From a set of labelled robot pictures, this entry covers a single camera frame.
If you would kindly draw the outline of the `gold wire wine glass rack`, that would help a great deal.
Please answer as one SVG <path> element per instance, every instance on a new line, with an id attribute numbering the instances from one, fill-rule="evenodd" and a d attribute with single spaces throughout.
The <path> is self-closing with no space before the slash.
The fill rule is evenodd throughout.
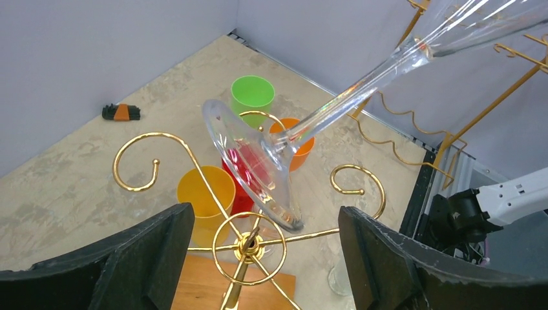
<path id="1" fill-rule="evenodd" d="M 187 124 L 190 135 L 186 143 L 198 147 L 202 166 L 213 165 L 214 150 L 206 147 L 205 129 L 192 119 Z M 186 156 L 184 167 L 193 166 L 192 156 Z M 201 167 L 197 169 L 207 189 L 213 193 Z M 343 256 L 339 241 L 337 217 L 342 204 L 356 206 L 374 218 L 383 218 L 390 197 L 388 184 L 359 165 L 344 164 L 325 170 L 317 160 L 292 174 L 297 201 L 305 206 L 303 232 L 286 235 L 288 254 L 283 246 L 262 258 L 264 241 L 257 227 L 251 228 L 249 217 L 257 213 L 237 213 L 243 204 L 237 193 L 230 214 L 213 196 L 225 220 L 213 237 L 211 247 L 197 247 L 193 241 L 182 267 L 176 288 L 173 309 L 218 309 L 228 288 L 238 292 L 236 309 L 353 309 L 352 295 L 335 294 L 328 284 L 328 274 Z"/>

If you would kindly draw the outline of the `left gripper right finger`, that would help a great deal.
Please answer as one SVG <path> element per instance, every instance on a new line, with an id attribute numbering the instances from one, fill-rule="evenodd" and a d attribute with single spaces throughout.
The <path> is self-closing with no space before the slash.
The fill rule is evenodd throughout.
<path id="1" fill-rule="evenodd" d="M 547 280 L 487 269 L 342 206 L 339 237 L 356 309 L 547 309 Z"/>

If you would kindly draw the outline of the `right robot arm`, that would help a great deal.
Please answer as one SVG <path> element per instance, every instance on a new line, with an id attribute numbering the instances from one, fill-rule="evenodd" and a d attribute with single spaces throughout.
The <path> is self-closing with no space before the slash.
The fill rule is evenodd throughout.
<path id="1" fill-rule="evenodd" d="M 432 199 L 423 243 L 475 265 L 489 261 L 487 235 L 547 209 L 547 168 Z"/>

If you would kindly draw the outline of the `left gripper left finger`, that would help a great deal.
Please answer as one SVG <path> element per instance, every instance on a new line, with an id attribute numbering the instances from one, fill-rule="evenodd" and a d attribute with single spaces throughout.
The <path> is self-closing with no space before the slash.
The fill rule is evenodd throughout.
<path id="1" fill-rule="evenodd" d="M 195 215 L 178 203 L 22 271 L 1 271 L 1 309 L 170 309 Z"/>

